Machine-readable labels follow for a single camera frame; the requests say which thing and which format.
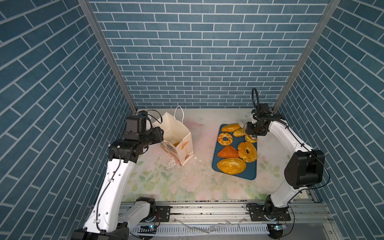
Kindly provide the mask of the white paper bag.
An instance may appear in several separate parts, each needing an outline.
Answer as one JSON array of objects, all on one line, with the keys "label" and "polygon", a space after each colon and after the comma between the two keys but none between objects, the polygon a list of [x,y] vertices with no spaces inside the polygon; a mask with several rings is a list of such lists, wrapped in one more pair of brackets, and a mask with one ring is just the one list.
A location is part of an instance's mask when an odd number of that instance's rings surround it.
[{"label": "white paper bag", "polygon": [[154,122],[154,127],[160,127],[164,131],[164,140],[161,142],[162,149],[174,158],[180,165],[184,166],[194,157],[194,147],[191,131],[184,125],[184,111],[180,106],[174,114],[166,112]]}]

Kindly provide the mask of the oval golden bread roll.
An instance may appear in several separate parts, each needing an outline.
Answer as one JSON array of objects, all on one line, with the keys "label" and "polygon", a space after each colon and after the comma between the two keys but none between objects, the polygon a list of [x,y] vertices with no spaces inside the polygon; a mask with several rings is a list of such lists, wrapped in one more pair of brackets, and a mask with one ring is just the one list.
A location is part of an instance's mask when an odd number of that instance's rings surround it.
[{"label": "oval golden bread roll", "polygon": [[240,128],[241,128],[241,126],[239,124],[229,124],[229,125],[223,126],[221,128],[221,131],[226,132],[226,133],[233,133]]}]

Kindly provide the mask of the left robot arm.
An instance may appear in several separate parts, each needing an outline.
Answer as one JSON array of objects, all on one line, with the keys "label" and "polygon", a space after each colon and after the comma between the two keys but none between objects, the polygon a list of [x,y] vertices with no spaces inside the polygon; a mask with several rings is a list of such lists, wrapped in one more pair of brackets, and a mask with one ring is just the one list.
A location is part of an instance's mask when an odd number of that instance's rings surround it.
[{"label": "left robot arm", "polygon": [[153,198],[139,198],[122,217],[119,210],[123,190],[139,155],[152,144],[164,139],[160,127],[134,133],[125,140],[116,140],[110,146],[107,171],[96,203],[84,226],[75,230],[73,240],[127,240],[130,231],[144,219],[156,215]]}]

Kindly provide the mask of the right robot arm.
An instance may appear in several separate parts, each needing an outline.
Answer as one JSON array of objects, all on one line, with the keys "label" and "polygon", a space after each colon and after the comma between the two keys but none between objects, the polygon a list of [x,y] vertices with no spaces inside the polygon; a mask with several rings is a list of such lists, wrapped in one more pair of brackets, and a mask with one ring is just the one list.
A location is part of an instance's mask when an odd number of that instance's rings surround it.
[{"label": "right robot arm", "polygon": [[266,170],[273,157],[287,162],[280,186],[267,196],[263,207],[250,207],[251,215],[261,221],[289,220],[290,202],[323,180],[325,155],[305,144],[282,115],[271,112],[268,104],[254,105],[246,132],[257,139],[258,167]]}]

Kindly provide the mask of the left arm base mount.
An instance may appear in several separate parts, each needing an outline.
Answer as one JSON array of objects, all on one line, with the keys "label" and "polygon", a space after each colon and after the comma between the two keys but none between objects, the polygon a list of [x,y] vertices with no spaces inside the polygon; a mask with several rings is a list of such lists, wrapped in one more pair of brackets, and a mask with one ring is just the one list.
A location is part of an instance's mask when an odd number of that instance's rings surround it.
[{"label": "left arm base mount", "polygon": [[141,220],[141,223],[162,223],[169,222],[171,215],[171,207],[170,206],[156,206],[156,211],[153,216],[144,218]]}]

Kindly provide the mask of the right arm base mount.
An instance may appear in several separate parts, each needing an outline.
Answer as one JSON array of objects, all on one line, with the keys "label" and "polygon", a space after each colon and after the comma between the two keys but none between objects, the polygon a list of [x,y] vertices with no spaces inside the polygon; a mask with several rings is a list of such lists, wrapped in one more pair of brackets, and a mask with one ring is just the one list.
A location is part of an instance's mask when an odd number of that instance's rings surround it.
[{"label": "right arm base mount", "polygon": [[252,222],[277,220],[288,222],[291,220],[288,208],[265,207],[259,204],[247,204],[245,208],[249,212]]}]

